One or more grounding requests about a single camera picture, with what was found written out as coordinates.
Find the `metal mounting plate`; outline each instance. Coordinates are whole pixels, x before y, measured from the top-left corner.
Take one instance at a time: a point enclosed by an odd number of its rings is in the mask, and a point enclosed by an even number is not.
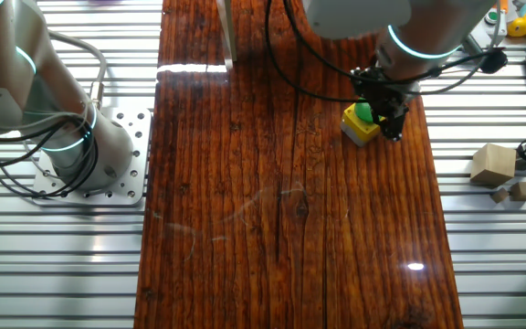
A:
[[[133,142],[133,157],[122,177],[101,190],[79,190],[66,197],[56,197],[49,200],[34,199],[34,202],[42,207],[135,207],[139,203],[143,196],[145,184],[152,114],[147,109],[132,111],[117,108],[112,109],[109,113],[105,112],[105,115],[120,124]],[[50,158],[46,154],[40,155],[39,164],[42,169],[54,173]],[[36,191],[52,191],[63,185],[64,183],[57,178],[44,175],[40,171],[36,173],[34,182]]]

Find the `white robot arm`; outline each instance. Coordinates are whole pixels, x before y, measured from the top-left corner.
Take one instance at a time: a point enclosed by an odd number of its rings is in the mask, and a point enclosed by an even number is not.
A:
[[[42,121],[50,116],[56,119]],[[0,134],[18,130],[29,135],[67,118],[84,118],[90,132],[67,122],[44,143],[53,174],[65,183],[74,181],[85,175],[79,165],[82,157],[96,156],[95,167],[79,188],[94,191],[114,183],[132,160],[130,135],[100,113],[60,61],[36,3],[0,0]],[[87,147],[92,147],[93,137],[97,147],[91,151]]]
[[[289,0],[283,0],[290,16]],[[374,64],[352,74],[356,94],[370,105],[373,123],[383,135],[398,141],[402,137],[406,103],[416,95],[445,90],[420,92],[420,79],[439,73],[440,66],[468,41],[467,36],[496,0],[304,0],[306,16],[313,31],[329,38],[357,37],[380,28],[375,47]],[[496,44],[496,33],[491,45]],[[335,68],[313,49],[307,48],[326,65]],[[477,69],[496,71],[506,65],[506,56],[494,48],[459,83]]]

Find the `white wire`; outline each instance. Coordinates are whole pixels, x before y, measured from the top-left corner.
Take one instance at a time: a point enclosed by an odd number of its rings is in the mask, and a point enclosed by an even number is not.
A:
[[[69,37],[61,33],[49,31],[49,30],[48,30],[48,33],[50,35],[50,38],[52,39],[67,43],[69,45],[72,45],[78,48],[83,48],[85,50],[88,50],[94,57],[96,57],[99,60],[99,63],[100,63],[99,74],[97,76],[96,81],[102,82],[104,80],[105,73],[107,73],[108,65],[107,65],[107,59],[105,59],[105,56],[102,54],[102,52],[100,52],[100,50],[98,50],[96,47],[92,46],[91,44],[80,40],[79,38]]]

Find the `wooden board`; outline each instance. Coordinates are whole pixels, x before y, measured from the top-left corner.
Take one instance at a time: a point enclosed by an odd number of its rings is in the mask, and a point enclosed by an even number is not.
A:
[[[373,37],[320,41],[294,4],[326,58],[369,62]],[[216,2],[163,5],[135,328],[461,328],[420,100],[402,142],[359,149],[339,128],[348,104],[272,68],[265,1],[232,6],[238,62],[220,72]],[[296,45],[277,0],[271,25],[292,79],[353,96]]]

